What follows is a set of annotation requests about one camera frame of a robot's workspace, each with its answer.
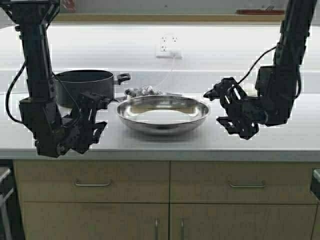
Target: cabinet drawer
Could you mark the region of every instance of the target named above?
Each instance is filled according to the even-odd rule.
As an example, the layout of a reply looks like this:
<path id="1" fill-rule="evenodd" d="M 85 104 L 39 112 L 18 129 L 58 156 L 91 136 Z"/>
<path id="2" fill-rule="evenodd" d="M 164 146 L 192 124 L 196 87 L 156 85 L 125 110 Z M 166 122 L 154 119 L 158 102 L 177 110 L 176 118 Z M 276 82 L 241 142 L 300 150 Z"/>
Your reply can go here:
<path id="1" fill-rule="evenodd" d="M 26 240 L 168 240 L 165 203 L 28 202 Z"/>
<path id="2" fill-rule="evenodd" d="M 22 202 L 167 203 L 168 162 L 15 161 Z"/>
<path id="3" fill-rule="evenodd" d="M 173 162 L 173 203 L 316 204 L 312 170 L 320 164 Z"/>

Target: pot handle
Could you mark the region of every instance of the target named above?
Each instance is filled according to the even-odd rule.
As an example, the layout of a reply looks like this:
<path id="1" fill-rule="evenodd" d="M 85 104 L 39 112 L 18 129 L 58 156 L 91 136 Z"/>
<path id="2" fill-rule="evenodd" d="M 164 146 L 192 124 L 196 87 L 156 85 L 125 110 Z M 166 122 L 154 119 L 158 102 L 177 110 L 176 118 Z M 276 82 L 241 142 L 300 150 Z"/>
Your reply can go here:
<path id="1" fill-rule="evenodd" d="M 116 76 L 118 85 L 121 85 L 121 83 L 125 81 L 129 81 L 131 79 L 131 76 L 129 73 L 124 73 Z"/>

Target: countertop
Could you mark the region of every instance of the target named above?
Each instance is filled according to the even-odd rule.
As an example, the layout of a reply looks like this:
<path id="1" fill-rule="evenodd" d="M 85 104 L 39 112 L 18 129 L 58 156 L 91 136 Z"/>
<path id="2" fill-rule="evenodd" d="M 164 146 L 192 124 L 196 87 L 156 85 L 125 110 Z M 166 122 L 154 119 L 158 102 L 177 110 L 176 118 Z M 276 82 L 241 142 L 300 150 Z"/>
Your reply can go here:
<path id="1" fill-rule="evenodd" d="M 225 115 L 219 101 L 203 99 L 201 93 L 184 95 L 200 99 L 211 108 L 210 116 L 199 128 L 180 136 L 144 135 L 121 123 L 116 115 L 118 103 L 114 101 L 108 110 L 97 114 L 97 121 L 108 122 L 100 143 L 93 144 L 84 155 L 70 151 L 59 160 L 320 162 L 320 94 L 303 94 L 296 100 L 288 124 L 260 126 L 260 132 L 250 140 L 228 135 L 217 123 L 216 118 Z M 27 96 L 11 96 L 15 106 L 11 111 L 17 118 L 18 102 Z M 0 95 L 0 106 L 0 159 L 55 159 L 37 156 L 32 133 L 7 116 L 4 95 Z"/>

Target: white cord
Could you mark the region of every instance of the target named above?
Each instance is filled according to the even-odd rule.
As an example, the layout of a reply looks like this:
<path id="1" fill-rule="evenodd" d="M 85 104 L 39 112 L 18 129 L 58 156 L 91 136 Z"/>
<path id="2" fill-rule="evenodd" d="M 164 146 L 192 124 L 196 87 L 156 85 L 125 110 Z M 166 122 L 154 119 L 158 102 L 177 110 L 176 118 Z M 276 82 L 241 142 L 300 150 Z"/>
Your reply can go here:
<path id="1" fill-rule="evenodd" d="M 176 64 L 176 55 L 173 55 L 171 70 L 167 73 L 165 78 L 157 86 L 154 87 L 154 89 L 157 89 L 163 82 L 165 82 L 168 79 L 168 77 L 171 75 L 171 73 L 173 72 L 173 70 L 175 68 L 175 64 Z"/>

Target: plastic bag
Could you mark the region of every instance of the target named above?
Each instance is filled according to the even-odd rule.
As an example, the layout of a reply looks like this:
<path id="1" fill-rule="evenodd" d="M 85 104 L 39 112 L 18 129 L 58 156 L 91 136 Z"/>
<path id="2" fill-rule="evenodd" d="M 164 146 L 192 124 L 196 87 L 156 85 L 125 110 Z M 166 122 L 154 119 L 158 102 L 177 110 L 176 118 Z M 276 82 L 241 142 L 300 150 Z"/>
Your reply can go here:
<path id="1" fill-rule="evenodd" d="M 68 12 L 75 12 L 76 0 L 62 0 L 62 7 Z"/>

